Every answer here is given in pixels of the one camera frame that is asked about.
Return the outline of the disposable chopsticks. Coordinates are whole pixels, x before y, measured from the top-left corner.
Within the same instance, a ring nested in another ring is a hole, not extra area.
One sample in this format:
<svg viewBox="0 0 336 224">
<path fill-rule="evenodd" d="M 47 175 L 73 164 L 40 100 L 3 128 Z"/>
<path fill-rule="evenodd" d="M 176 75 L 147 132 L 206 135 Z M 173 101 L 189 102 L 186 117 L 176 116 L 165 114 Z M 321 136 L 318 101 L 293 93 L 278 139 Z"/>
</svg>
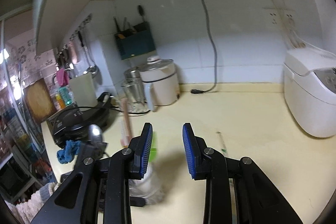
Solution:
<svg viewBox="0 0 336 224">
<path fill-rule="evenodd" d="M 223 137 L 223 134 L 219 131 L 216 132 L 216 135 L 218 136 L 219 138 L 219 143 L 220 143 L 220 150 L 222 152 L 222 154 L 225 156 L 225 157 L 228 157 L 228 151 L 227 151 L 227 147 L 226 147 L 226 144 L 225 144 L 225 141 L 224 141 L 224 137 Z"/>
</svg>

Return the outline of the wooden handled metal fork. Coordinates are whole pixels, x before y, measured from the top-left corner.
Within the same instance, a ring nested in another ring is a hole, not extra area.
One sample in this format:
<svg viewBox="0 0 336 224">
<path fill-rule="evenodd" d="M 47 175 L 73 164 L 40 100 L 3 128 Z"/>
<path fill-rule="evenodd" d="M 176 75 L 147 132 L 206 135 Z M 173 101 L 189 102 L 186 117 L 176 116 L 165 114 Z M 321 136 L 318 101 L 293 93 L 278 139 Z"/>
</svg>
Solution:
<svg viewBox="0 0 336 224">
<path fill-rule="evenodd" d="M 129 118 L 128 107 L 127 107 L 127 99 L 126 98 L 121 99 L 121 110 L 122 110 L 122 115 L 123 115 L 122 119 L 123 119 L 124 126 L 125 126 L 125 133 L 127 135 L 128 145 L 129 145 L 131 139 L 133 138 L 133 132 L 132 132 L 132 129 L 131 129 L 131 122 L 130 122 L 130 118 Z"/>
</svg>

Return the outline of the green silicone brush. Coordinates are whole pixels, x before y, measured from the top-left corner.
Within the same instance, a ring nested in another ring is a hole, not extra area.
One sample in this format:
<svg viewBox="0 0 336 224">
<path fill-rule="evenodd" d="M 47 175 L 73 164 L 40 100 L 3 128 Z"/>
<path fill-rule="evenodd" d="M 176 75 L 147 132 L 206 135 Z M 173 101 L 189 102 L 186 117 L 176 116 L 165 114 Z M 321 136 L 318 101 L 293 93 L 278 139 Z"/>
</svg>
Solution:
<svg viewBox="0 0 336 224">
<path fill-rule="evenodd" d="M 151 142 L 149 162 L 155 161 L 156 157 L 157 157 L 157 133 L 154 131 L 153 132 L 153 139 L 152 139 L 152 142 Z"/>
</svg>

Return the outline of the clear drinking glass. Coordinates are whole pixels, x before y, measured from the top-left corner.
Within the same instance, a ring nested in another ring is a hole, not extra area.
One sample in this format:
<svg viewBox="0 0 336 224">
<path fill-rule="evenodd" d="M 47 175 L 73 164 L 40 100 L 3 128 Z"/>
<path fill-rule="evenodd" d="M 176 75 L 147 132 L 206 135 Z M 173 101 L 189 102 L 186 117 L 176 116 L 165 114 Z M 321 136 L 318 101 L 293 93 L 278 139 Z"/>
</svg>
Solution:
<svg viewBox="0 0 336 224">
<path fill-rule="evenodd" d="M 149 163 L 141 180 L 129 180 L 129 193 L 131 197 L 143 198 L 147 205 L 154 205 L 163 200 L 165 194 L 162 183 L 152 163 Z"/>
</svg>

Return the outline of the long metal spoon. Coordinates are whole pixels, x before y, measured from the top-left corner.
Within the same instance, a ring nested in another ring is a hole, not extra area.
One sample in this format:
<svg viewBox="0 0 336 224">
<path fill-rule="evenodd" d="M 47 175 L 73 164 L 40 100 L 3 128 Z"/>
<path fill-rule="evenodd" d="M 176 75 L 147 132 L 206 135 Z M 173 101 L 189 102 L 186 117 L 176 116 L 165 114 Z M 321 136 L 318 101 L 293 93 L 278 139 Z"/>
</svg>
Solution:
<svg viewBox="0 0 336 224">
<path fill-rule="evenodd" d="M 91 145 L 93 145 L 95 149 L 98 150 L 98 155 L 100 156 L 100 158 L 102 158 L 103 156 L 109 157 L 109 155 L 106 152 L 108 143 L 104 142 L 102 129 L 98 125 L 96 124 L 89 125 L 88 139 Z"/>
</svg>

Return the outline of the white chopsticks pair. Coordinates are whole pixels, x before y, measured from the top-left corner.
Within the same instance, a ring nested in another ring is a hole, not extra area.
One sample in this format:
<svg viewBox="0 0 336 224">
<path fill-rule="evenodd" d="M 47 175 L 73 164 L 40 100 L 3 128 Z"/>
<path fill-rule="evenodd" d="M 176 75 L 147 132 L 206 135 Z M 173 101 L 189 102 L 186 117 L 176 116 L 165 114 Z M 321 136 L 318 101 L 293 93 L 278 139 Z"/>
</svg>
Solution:
<svg viewBox="0 0 336 224">
<path fill-rule="evenodd" d="M 125 126 L 123 120 L 120 120 L 120 130 L 121 130 L 121 137 L 120 137 L 120 142 L 122 147 L 127 147 L 128 146 L 128 138 L 125 133 Z"/>
</svg>

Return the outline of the blue cloth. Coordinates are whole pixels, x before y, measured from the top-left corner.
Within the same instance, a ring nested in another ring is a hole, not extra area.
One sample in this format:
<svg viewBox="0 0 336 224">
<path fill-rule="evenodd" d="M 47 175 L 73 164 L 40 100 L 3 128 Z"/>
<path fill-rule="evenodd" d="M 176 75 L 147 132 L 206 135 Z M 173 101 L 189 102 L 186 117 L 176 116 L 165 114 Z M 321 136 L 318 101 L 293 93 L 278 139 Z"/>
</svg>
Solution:
<svg viewBox="0 0 336 224">
<path fill-rule="evenodd" d="M 72 162 L 76 155 L 79 153 L 81 141 L 67 140 L 63 149 L 56 153 L 57 160 L 60 164 L 68 164 Z"/>
</svg>

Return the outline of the clear glass jar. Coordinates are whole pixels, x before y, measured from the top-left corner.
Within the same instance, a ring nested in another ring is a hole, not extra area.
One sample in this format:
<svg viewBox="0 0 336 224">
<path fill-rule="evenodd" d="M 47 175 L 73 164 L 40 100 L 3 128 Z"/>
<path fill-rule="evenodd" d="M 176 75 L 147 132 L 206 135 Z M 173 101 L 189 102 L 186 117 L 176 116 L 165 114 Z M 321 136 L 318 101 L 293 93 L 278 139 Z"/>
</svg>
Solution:
<svg viewBox="0 0 336 224">
<path fill-rule="evenodd" d="M 138 67 L 132 67 L 124 71 L 125 79 L 121 86 L 127 97 L 130 112 L 144 113 L 148 110 L 142 80 Z"/>
</svg>

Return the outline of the beige electric kettle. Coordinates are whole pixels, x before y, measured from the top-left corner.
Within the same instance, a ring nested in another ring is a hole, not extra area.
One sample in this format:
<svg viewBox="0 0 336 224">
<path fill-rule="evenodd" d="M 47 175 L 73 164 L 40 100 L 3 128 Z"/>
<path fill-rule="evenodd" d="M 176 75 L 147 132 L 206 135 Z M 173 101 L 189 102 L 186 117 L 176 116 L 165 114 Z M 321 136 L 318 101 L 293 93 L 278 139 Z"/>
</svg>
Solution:
<svg viewBox="0 0 336 224">
<path fill-rule="evenodd" d="M 169 106 L 179 100 L 181 92 L 174 60 L 150 56 L 138 70 L 150 111 L 155 112 L 157 107 Z"/>
</svg>

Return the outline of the white plastic pitcher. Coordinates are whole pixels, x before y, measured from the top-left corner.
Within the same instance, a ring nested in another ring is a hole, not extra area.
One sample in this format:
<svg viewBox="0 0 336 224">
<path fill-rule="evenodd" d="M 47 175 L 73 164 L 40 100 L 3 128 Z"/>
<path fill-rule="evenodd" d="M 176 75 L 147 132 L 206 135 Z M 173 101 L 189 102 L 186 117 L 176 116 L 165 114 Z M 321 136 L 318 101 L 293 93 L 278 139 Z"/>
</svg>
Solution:
<svg viewBox="0 0 336 224">
<path fill-rule="evenodd" d="M 95 107 L 98 104 L 91 73 L 70 79 L 69 85 L 78 106 Z"/>
</svg>

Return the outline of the wooden cutting board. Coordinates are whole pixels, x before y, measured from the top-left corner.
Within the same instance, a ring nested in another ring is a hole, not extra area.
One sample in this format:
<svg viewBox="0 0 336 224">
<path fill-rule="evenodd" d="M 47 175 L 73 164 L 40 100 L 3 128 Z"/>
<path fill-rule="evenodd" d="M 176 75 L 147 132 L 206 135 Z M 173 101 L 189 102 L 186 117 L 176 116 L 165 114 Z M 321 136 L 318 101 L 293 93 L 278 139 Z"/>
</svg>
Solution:
<svg viewBox="0 0 336 224">
<path fill-rule="evenodd" d="M 57 110 L 43 78 L 30 84 L 24 91 L 24 100 L 36 124 L 41 124 Z"/>
</svg>

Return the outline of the left white knit sleeve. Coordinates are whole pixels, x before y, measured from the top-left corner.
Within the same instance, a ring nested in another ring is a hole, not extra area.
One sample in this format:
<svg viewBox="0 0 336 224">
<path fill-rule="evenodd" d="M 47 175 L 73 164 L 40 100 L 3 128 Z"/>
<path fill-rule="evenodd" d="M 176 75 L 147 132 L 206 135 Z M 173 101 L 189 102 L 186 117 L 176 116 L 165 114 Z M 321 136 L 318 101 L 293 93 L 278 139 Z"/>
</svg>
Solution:
<svg viewBox="0 0 336 224">
<path fill-rule="evenodd" d="M 39 210 L 41 210 L 42 206 L 48 201 L 59 186 L 59 183 L 50 182 L 32 194 L 31 198 L 26 202 L 17 205 L 13 205 L 7 201 L 5 203 L 19 223 L 28 224 L 31 223 Z"/>
</svg>

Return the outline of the dark green knife holder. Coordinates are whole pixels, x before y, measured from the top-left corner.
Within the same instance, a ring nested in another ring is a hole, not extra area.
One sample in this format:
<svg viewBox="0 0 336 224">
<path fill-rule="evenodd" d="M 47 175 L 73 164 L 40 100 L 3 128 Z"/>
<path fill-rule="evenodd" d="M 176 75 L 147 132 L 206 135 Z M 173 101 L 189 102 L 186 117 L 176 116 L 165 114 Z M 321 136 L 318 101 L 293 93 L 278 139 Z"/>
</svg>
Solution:
<svg viewBox="0 0 336 224">
<path fill-rule="evenodd" d="M 155 51 L 155 43 L 148 22 L 142 22 L 131 29 L 114 34 L 117 49 L 122 60 Z"/>
</svg>

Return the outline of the white rice cooker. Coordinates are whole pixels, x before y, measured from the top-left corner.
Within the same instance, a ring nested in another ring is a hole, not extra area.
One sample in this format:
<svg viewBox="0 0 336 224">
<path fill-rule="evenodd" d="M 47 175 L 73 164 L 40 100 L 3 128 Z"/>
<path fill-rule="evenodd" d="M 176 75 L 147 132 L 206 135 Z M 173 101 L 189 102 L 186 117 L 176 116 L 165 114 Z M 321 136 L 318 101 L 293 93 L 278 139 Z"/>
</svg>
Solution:
<svg viewBox="0 0 336 224">
<path fill-rule="evenodd" d="M 284 61 L 284 97 L 309 135 L 335 135 L 335 54 L 315 48 L 288 50 Z"/>
</svg>

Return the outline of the white wall socket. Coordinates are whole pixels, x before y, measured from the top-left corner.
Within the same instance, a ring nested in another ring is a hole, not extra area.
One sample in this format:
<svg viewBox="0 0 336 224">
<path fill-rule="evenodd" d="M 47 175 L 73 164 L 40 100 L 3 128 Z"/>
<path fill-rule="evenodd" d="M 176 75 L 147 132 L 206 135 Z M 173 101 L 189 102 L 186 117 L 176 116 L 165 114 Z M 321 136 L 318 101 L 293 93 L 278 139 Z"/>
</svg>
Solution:
<svg viewBox="0 0 336 224">
<path fill-rule="evenodd" d="M 287 27 L 295 29 L 296 13 L 294 10 L 264 8 L 262 11 L 266 28 L 280 30 L 285 24 Z"/>
</svg>

